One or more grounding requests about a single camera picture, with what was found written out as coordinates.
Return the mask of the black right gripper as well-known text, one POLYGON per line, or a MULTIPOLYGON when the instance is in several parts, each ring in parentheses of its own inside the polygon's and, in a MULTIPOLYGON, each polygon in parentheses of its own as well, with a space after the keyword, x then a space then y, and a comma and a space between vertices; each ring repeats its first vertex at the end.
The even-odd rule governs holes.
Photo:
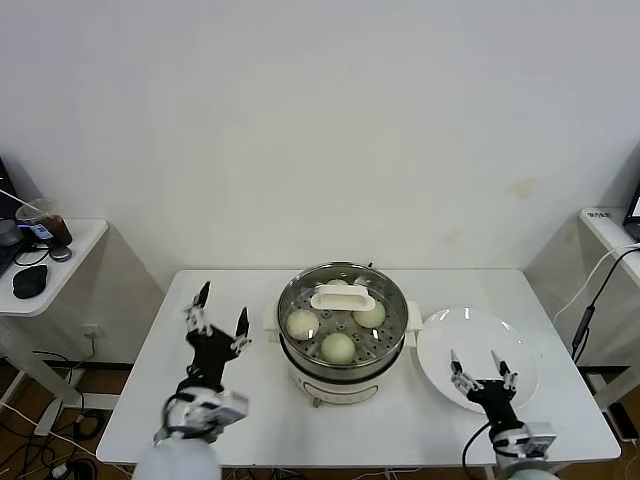
POLYGON ((491 351, 493 361, 502 380, 478 380, 468 375, 454 350, 450 351, 451 382, 467 399, 484 410, 492 429, 515 429, 524 425, 516 416, 511 405, 515 397, 517 376, 507 362, 495 350, 491 351))

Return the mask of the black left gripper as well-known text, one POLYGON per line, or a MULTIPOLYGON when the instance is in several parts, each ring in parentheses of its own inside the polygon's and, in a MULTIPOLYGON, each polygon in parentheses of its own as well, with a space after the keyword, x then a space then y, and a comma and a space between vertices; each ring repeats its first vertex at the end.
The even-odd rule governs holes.
POLYGON ((249 338, 247 307, 240 313, 234 338, 212 327, 205 314, 210 285, 211 282, 206 281, 185 309, 186 341, 194 350, 193 360, 186 369, 185 387, 207 388, 220 393, 224 390, 225 364, 236 358, 235 351, 243 351, 252 340, 249 338))

